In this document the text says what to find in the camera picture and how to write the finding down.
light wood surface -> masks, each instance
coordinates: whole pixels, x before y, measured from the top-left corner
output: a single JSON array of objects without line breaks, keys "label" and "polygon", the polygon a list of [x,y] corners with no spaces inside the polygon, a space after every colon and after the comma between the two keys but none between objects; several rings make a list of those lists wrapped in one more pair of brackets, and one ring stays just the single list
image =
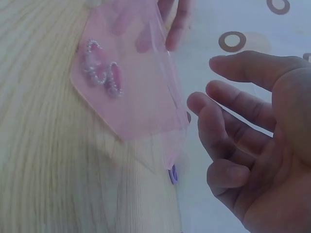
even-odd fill
[{"label": "light wood surface", "polygon": [[118,141],[73,90],[81,0],[0,0],[0,232],[180,233],[159,146]]}]

brown circle pattern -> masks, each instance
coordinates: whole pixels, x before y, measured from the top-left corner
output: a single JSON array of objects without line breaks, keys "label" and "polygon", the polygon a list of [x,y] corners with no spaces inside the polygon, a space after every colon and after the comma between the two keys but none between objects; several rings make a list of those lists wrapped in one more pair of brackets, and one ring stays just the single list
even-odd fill
[{"label": "brown circle pattern", "polygon": [[[225,43],[225,39],[230,36],[230,35],[236,35],[239,37],[240,39],[240,42],[236,45],[236,46],[228,46],[226,43]],[[227,33],[224,33],[221,35],[221,37],[219,38],[219,46],[226,52],[238,52],[240,51],[241,49],[243,49],[243,47],[245,46],[246,44],[246,36],[241,33],[241,32],[227,32]]]},{"label": "brown circle pattern", "polygon": [[284,2],[284,7],[283,9],[277,9],[274,5],[273,5],[273,0],[267,0],[267,5],[269,7],[269,9],[277,14],[277,15],[284,15],[286,13],[288,13],[290,11],[291,5],[289,3],[288,0],[282,0]]}]

pink organza bag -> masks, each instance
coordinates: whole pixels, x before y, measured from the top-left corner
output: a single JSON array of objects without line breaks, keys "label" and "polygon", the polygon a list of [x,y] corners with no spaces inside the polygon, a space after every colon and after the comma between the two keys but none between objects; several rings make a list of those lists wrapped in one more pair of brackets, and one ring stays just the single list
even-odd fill
[{"label": "pink organza bag", "polygon": [[163,29],[153,0],[115,0],[94,8],[71,82],[122,140],[159,135],[170,169],[189,123]]}]

purple object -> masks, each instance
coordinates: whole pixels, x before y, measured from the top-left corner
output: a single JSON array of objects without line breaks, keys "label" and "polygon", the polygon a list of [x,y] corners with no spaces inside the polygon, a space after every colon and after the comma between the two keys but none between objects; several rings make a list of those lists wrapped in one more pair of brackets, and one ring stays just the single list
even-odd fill
[{"label": "purple object", "polygon": [[177,172],[176,172],[175,165],[173,165],[172,169],[169,170],[169,176],[170,176],[172,184],[177,184],[178,183],[178,177],[177,177]]}]

sparkly jewelry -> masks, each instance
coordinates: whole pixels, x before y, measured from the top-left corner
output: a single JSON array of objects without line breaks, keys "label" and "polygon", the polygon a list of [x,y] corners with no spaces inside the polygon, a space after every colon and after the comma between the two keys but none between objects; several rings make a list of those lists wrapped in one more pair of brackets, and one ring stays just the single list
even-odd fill
[{"label": "sparkly jewelry", "polygon": [[103,66],[101,61],[96,59],[92,47],[96,46],[98,49],[103,49],[99,43],[94,39],[89,39],[86,47],[86,69],[85,72],[91,77],[94,85],[106,86],[110,97],[117,98],[123,96],[122,77],[119,66],[116,62],[110,63],[104,71],[103,78],[99,79],[97,71]]},{"label": "sparkly jewelry", "polygon": [[[113,67],[115,67],[118,71],[117,74],[113,72]],[[121,71],[118,67],[117,63],[112,62],[110,65],[106,68],[106,71],[104,72],[107,78],[107,91],[108,94],[113,97],[122,97],[123,96],[123,90],[122,90],[122,77],[121,77]]]},{"label": "sparkly jewelry", "polygon": [[99,43],[94,39],[89,39],[86,47],[86,69],[85,72],[91,77],[94,85],[104,85],[107,80],[107,76],[104,74],[103,79],[99,79],[96,71],[102,65],[101,61],[97,60],[93,54],[92,46],[95,45],[98,49],[102,50],[103,48]]}]

